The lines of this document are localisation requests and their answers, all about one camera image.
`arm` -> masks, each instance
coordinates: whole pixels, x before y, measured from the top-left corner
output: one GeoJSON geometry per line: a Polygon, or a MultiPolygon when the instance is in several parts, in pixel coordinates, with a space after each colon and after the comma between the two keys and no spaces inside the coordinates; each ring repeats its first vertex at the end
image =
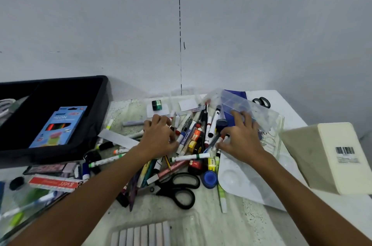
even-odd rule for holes
{"type": "Polygon", "coordinates": [[[52,207],[9,246],[80,246],[133,175],[149,160],[177,149],[174,132],[166,124],[170,119],[158,115],[146,121],[137,146],[52,207]]]}
{"type": "Polygon", "coordinates": [[[221,134],[230,135],[230,144],[219,148],[253,167],[278,196],[309,245],[372,245],[364,234],[300,183],[266,152],[258,139],[257,123],[242,112],[232,112],[235,126],[221,134]]]}

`barcode label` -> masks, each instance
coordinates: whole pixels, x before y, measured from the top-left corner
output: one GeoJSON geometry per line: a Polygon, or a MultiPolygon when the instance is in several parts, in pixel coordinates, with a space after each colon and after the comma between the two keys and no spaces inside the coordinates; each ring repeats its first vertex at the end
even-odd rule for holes
{"type": "Polygon", "coordinates": [[[337,154],[355,154],[353,147],[336,147],[337,154]]]}
{"type": "Polygon", "coordinates": [[[336,152],[339,164],[360,163],[353,147],[336,147],[336,152]]]}

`neon colored pencil box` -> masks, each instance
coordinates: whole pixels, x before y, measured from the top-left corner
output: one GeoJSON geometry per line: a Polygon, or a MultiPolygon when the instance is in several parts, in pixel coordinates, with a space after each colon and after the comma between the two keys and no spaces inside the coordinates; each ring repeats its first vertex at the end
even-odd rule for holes
{"type": "Polygon", "coordinates": [[[60,107],[46,122],[30,148],[66,144],[86,108],[87,106],[60,107]]]}

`barcode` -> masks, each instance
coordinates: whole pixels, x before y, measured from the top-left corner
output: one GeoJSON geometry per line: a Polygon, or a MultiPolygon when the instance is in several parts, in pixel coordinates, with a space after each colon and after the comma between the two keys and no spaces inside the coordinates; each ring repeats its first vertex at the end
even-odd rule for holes
{"type": "Polygon", "coordinates": [[[355,154],[353,147],[336,147],[337,154],[355,154]]]}

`right hand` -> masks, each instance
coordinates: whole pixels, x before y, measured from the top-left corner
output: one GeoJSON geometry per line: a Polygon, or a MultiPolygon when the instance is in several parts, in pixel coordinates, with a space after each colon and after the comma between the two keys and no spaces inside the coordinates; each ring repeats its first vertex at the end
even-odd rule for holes
{"type": "Polygon", "coordinates": [[[258,138],[259,126],[257,122],[252,122],[251,115],[245,111],[241,112],[245,119],[243,122],[237,111],[232,111],[231,114],[234,116],[235,126],[226,127],[221,131],[221,135],[230,135],[230,143],[220,142],[217,148],[251,166],[259,163],[262,157],[270,155],[261,145],[258,138]]]}

